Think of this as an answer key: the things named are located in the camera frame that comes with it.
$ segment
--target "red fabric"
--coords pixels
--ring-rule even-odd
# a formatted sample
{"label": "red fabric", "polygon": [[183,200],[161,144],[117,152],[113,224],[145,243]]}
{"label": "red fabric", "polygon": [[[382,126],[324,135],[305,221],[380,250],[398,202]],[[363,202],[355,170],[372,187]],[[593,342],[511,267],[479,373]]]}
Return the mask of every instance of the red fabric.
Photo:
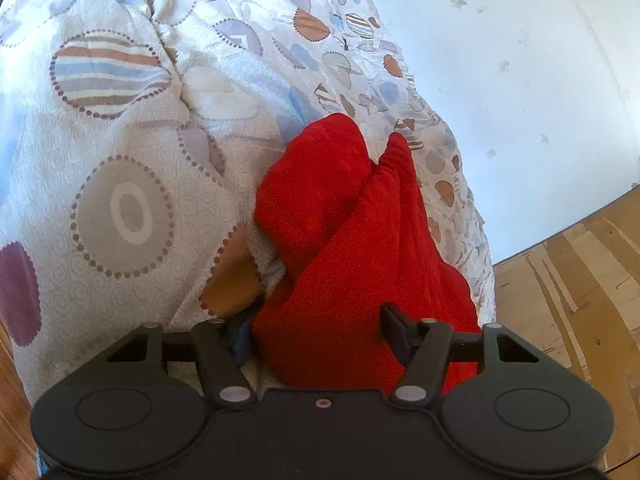
{"label": "red fabric", "polygon": [[[392,133],[378,164],[345,115],[310,124],[257,193],[255,220],[288,275],[253,332],[271,370],[295,388],[382,388],[404,368],[382,337],[380,304],[478,332],[469,287],[431,238],[409,147]],[[473,376],[449,367],[445,389]]]}

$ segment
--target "bed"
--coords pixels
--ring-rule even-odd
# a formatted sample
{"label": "bed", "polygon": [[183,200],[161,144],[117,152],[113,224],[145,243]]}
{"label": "bed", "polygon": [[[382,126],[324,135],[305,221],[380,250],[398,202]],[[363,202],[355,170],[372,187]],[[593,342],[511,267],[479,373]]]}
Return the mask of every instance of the bed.
{"label": "bed", "polygon": [[372,0],[4,0],[0,75],[0,314],[31,403],[142,322],[207,319],[238,226],[273,290],[256,189],[334,112],[373,160],[406,137],[431,235],[495,318],[456,139]]}

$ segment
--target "metal rivet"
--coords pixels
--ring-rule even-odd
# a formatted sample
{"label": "metal rivet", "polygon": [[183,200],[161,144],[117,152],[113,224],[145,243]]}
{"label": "metal rivet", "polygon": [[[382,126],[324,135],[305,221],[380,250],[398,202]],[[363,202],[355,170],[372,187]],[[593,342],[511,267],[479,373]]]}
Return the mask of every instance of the metal rivet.
{"label": "metal rivet", "polygon": [[418,402],[419,400],[423,400],[427,396],[427,392],[424,388],[420,386],[413,386],[410,384],[409,386],[400,386],[396,390],[396,397],[400,400],[404,400],[404,402]]}
{"label": "metal rivet", "polygon": [[227,386],[222,388],[218,395],[226,402],[243,402],[251,398],[251,391],[244,386]]}
{"label": "metal rivet", "polygon": [[318,408],[330,408],[332,406],[332,402],[329,399],[318,399],[316,400],[316,406]]}

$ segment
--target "black plastic device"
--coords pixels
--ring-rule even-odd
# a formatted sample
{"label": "black plastic device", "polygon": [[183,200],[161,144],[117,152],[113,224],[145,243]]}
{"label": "black plastic device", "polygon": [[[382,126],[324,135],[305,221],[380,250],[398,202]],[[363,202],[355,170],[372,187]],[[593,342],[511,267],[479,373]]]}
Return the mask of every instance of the black plastic device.
{"label": "black plastic device", "polygon": [[[31,417],[46,480],[596,480],[612,435],[607,401],[497,323],[481,334],[381,307],[406,366],[377,390],[267,390],[239,364],[251,311],[189,333],[140,326],[47,391]],[[203,389],[170,377],[195,362]],[[440,391],[449,362],[480,373]]]}

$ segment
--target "white wall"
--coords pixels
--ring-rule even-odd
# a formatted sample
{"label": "white wall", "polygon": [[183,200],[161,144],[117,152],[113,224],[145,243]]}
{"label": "white wall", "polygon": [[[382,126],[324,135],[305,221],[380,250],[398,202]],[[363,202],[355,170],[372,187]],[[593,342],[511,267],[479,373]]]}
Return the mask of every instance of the white wall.
{"label": "white wall", "polygon": [[374,0],[456,134],[494,262],[640,181],[640,0]]}

